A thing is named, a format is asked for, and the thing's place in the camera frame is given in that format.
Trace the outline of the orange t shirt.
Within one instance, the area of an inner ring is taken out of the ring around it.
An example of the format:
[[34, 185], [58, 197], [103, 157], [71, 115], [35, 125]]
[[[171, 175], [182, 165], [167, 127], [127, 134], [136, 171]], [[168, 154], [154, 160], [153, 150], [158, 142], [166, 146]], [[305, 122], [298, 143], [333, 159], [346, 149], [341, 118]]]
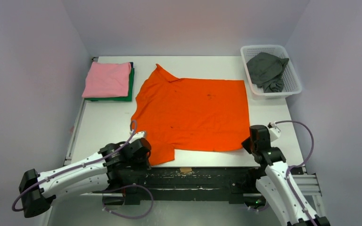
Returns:
[[151, 165], [173, 161], [175, 150], [229, 152], [249, 137], [242, 80], [177, 78], [158, 65], [136, 96], [132, 119], [151, 144]]

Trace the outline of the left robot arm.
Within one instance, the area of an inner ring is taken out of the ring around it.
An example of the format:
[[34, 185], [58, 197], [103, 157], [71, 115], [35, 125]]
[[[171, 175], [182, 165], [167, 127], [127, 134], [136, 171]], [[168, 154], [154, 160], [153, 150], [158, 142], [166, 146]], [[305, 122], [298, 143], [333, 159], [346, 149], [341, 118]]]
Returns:
[[70, 165], [38, 173], [30, 169], [23, 174], [20, 195], [12, 205], [25, 218], [48, 211], [54, 201], [84, 193], [125, 194], [134, 189], [135, 182], [126, 184], [121, 177], [123, 169], [147, 168], [151, 145], [143, 137], [119, 144], [107, 144], [98, 152]]

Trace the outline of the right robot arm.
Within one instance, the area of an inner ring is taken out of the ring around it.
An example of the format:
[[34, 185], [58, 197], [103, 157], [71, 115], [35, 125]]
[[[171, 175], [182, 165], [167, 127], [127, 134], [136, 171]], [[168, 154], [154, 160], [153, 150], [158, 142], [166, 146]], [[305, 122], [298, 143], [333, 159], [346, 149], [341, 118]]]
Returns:
[[286, 226], [329, 226], [327, 217], [321, 217], [299, 189], [283, 152], [272, 146], [272, 141], [280, 137], [279, 128], [270, 123], [253, 125], [249, 130], [250, 136], [242, 146], [260, 165], [260, 174], [246, 178], [247, 188], [259, 191]]

